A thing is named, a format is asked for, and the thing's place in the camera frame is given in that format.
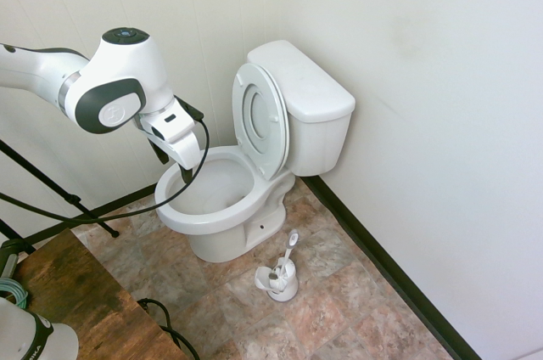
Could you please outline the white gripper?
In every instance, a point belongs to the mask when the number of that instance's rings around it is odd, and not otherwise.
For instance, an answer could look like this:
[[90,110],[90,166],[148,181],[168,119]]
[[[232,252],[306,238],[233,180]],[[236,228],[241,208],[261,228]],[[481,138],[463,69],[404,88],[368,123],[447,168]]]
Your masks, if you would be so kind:
[[137,127],[148,138],[162,165],[171,157],[179,165],[185,184],[193,180],[193,169],[200,162],[200,147],[193,133],[194,119],[174,98],[161,110],[137,115]]

